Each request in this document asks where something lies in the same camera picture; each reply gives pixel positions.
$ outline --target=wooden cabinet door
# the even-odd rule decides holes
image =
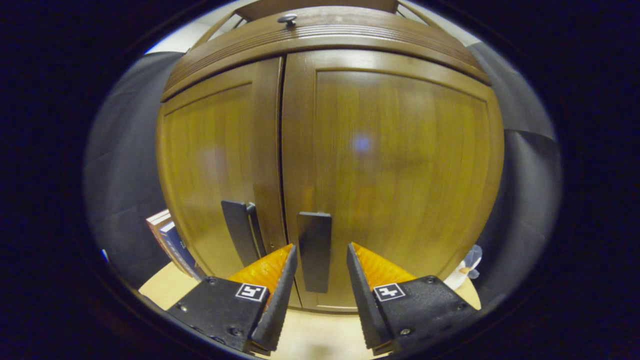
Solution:
[[[287,243],[278,166],[282,64],[273,58],[224,72],[161,108],[157,160],[164,197],[209,275],[227,278],[244,267],[222,200],[255,203],[267,252]]]
[[[299,242],[299,212],[332,216],[328,291],[307,291],[302,266],[296,272],[304,308],[356,311],[350,241],[417,277],[455,269],[502,172],[491,88],[398,54],[310,51],[287,56],[282,107],[289,241]]]

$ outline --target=cabinet door panel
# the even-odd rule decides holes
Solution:
[[[289,241],[300,211],[332,216],[329,290],[302,306],[355,311],[355,241],[416,276],[446,277],[477,240],[502,171],[490,88],[445,67],[373,51],[288,55],[282,170]]]
[[[227,278],[243,267],[222,200],[255,203],[267,251],[286,245],[278,166],[281,75],[281,58],[252,63],[192,86],[161,109],[157,160],[166,203],[209,275]]]

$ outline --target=book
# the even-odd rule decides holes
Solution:
[[[169,248],[169,251],[175,256],[177,261],[182,265],[189,275],[194,279],[201,281],[206,275],[202,272],[202,269],[196,264],[195,259],[189,253],[189,250],[185,246],[178,229],[175,227],[173,221],[168,222],[165,226],[160,228],[160,234],[164,238],[164,242]]]
[[[151,217],[148,217],[147,225],[149,226],[149,229],[151,229],[151,233],[156,238],[158,245],[160,245],[160,247],[164,250],[166,255],[171,259],[171,261],[175,264],[175,266],[177,266],[177,268],[181,272],[184,272],[185,274],[190,276],[191,274],[189,274],[187,269],[184,268],[184,266],[182,266],[178,261],[178,259],[172,254],[172,252],[169,250],[169,247],[164,242],[164,238],[160,234],[160,228],[165,226],[171,221],[172,219],[171,219],[171,214],[169,213],[169,209],[166,209],[166,210],[160,211],[155,215],[152,215]]]

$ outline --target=knob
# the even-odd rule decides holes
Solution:
[[[298,16],[296,14],[288,13],[287,15],[279,17],[278,22],[286,22],[287,26],[294,26],[296,24],[294,20],[296,20],[297,18]]]

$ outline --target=cabinet handle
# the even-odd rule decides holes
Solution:
[[[267,252],[262,242],[255,204],[250,202],[247,206],[243,202],[223,200],[221,205],[229,235],[242,264],[248,266],[265,256]]]
[[[307,291],[329,291],[331,226],[331,214],[298,213],[300,263]]]
[[[278,18],[278,22],[286,22],[287,26],[295,26],[296,22],[294,20],[296,20],[298,18],[298,16],[294,13],[288,13],[287,15],[281,16]]]

